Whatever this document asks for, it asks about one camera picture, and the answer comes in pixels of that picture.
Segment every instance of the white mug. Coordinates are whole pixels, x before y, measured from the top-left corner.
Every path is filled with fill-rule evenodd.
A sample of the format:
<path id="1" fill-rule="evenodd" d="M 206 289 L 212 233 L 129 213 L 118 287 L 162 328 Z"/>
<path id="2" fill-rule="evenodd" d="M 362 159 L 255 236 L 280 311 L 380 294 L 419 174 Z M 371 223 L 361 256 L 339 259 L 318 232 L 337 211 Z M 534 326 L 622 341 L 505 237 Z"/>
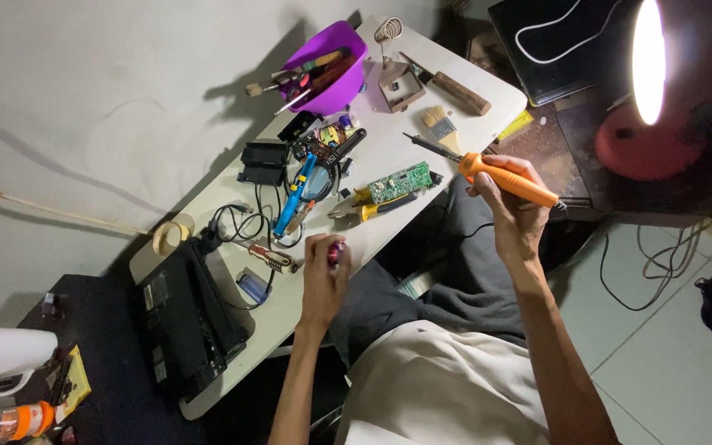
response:
<path id="1" fill-rule="evenodd" d="M 57 336 L 48 331 L 34 329 L 0 329 L 0 379 L 21 375 L 18 385 L 2 391 L 8 397 L 23 388 L 35 369 L 42 367 L 54 356 Z"/>

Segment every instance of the gray pants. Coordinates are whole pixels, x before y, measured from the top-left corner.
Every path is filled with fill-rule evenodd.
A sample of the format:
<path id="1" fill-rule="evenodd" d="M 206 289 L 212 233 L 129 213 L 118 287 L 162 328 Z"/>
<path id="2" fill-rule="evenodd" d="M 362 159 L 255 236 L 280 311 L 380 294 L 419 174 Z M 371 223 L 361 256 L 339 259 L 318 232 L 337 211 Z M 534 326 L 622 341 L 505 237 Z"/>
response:
<path id="1" fill-rule="evenodd" d="M 396 280 L 375 260 L 351 278 L 329 334 L 346 366 L 380 336 L 403 323 L 429 320 L 440 326 L 492 335 L 526 348 L 518 301 L 509 272 L 496 253 L 493 221 L 482 198 L 471 198 L 458 176 L 438 236 L 446 254 L 433 267 L 437 283 L 414 300 L 395 289 Z"/>

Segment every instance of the circuit board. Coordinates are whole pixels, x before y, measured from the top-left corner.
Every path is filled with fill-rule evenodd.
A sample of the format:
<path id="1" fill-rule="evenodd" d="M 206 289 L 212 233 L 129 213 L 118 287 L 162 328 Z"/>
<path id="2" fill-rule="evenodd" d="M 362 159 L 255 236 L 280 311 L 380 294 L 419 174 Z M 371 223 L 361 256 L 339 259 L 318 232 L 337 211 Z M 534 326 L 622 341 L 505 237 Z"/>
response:
<path id="1" fill-rule="evenodd" d="M 370 182 L 367 187 L 370 189 L 373 203 L 381 204 L 427 187 L 432 183 L 427 162 L 420 162 L 415 166 L 392 173 L 388 177 Z"/>

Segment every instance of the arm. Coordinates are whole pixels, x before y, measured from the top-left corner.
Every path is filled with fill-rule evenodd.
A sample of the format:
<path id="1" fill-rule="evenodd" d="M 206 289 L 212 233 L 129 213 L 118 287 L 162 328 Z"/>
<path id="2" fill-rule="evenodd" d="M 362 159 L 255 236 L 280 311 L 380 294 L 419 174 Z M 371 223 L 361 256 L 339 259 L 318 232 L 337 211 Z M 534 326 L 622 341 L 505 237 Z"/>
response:
<path id="1" fill-rule="evenodd" d="M 485 156 L 483 160 L 545 187 L 528 161 L 508 156 Z M 496 251 L 513 278 L 551 444 L 618 443 L 540 265 L 538 245 L 548 209 L 523 204 L 498 188 L 485 173 L 475 176 L 469 194 L 482 195 L 494 213 Z"/>
<path id="2" fill-rule="evenodd" d="M 351 250 L 345 246 L 337 276 L 328 270 L 328 248 L 338 235 L 314 235 L 306 239 L 302 317 L 296 325 L 290 364 L 274 415 L 269 445 L 302 445 L 309 442 L 312 379 L 317 352 L 331 319 L 342 306 L 351 276 Z"/>

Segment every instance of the white table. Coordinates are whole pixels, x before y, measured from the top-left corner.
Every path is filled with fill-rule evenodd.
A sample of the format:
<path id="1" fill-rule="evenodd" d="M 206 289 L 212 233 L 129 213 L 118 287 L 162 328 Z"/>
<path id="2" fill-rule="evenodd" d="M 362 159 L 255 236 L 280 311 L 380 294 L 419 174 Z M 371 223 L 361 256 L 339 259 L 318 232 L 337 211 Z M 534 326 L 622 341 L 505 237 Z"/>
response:
<path id="1" fill-rule="evenodd" d="M 351 102 L 351 109 L 355 111 L 361 121 L 361 126 L 367 130 L 367 137 L 354 149 L 350 157 L 354 159 L 355 167 L 350 177 L 342 178 L 341 187 L 363 187 L 372 180 L 380 179 L 397 170 L 412 166 L 421 161 L 427 161 L 430 169 L 444 175 L 443 185 L 419 194 L 414 202 L 395 209 L 386 215 L 372 218 L 340 233 L 347 237 L 354 256 L 356 270 L 361 268 L 372 258 L 390 239 L 405 227 L 421 209 L 426 207 L 430 200 L 440 193 L 442 187 L 450 183 L 457 173 L 457 166 L 443 157 L 434 155 L 422 147 L 412 145 L 410 139 L 403 136 L 405 131 L 411 135 L 422 135 L 433 140 L 430 132 L 422 124 L 420 118 L 424 110 L 434 105 L 442 105 L 445 110 L 452 111 L 450 119 L 457 127 L 460 147 L 464 151 L 481 151 L 493 141 L 496 136 L 507 126 L 526 106 L 526 97 L 513 86 L 488 74 L 478 66 L 472 65 L 466 59 L 444 49 L 429 39 L 415 33 L 409 28 L 403 30 L 396 40 L 384 44 L 387 56 L 402 60 L 397 52 L 404 52 L 421 66 L 433 72 L 441 70 L 456 79 L 467 88 L 485 97 L 492 105 L 485 116 L 469 116 L 460 111 L 457 103 L 430 83 L 426 87 L 426 94 L 414 102 L 406 112 L 389 113 L 389 108 L 381 97 L 377 87 L 377 79 L 381 71 L 381 47 L 372 38 L 375 30 L 381 25 L 385 17 L 367 18 L 358 29 L 358 34 L 370 47 L 368 56 L 365 57 L 364 70 L 368 84 L 367 90 Z M 262 131 L 258 140 L 278 142 L 276 135 L 286 126 L 293 115 L 283 112 Z M 238 172 L 243 165 L 235 160 L 227 166 L 183 211 L 175 217 L 175 221 L 189 226 L 193 234 L 207 225 L 213 212 L 225 205 L 234 202 L 245 202 L 256 208 L 254 186 L 236 181 Z M 272 187 L 263 186 L 262 204 L 264 211 L 275 217 L 280 209 L 277 207 L 276 196 Z M 316 205 L 305 219 L 304 236 L 319 233 L 332 233 L 337 231 L 335 222 L 326 217 L 326 213 L 337 204 L 337 198 L 325 199 Z M 232 221 L 229 212 L 222 218 L 226 233 L 232 233 Z M 256 230 L 258 223 L 247 228 L 249 233 Z M 294 248 L 285 251 L 296 258 L 303 258 L 304 243 L 301 242 Z M 230 292 L 241 292 L 242 301 L 233 301 L 235 304 L 252 304 L 247 297 L 235 286 L 232 278 L 244 267 L 260 274 L 265 280 L 268 278 L 268 268 L 250 257 L 243 247 L 234 243 L 225 244 L 218 249 L 222 260 L 215 253 L 209 256 L 208 263 L 212 275 L 225 295 Z M 131 274 L 136 283 L 153 271 L 162 258 L 153 253 L 150 244 L 145 245 L 131 259 Z M 229 364 L 225 372 L 208 386 L 199 396 L 191 402 L 180 402 L 183 416 L 189 420 L 202 416 L 219 399 L 229 392 L 243 377 L 268 354 L 276 349 L 279 344 L 288 338 L 301 316 L 303 269 L 293 275 L 276 274 L 274 278 L 274 291 L 266 302 L 257 309 L 248 313 L 235 314 L 249 330 L 250 336 L 246 348 Z"/>

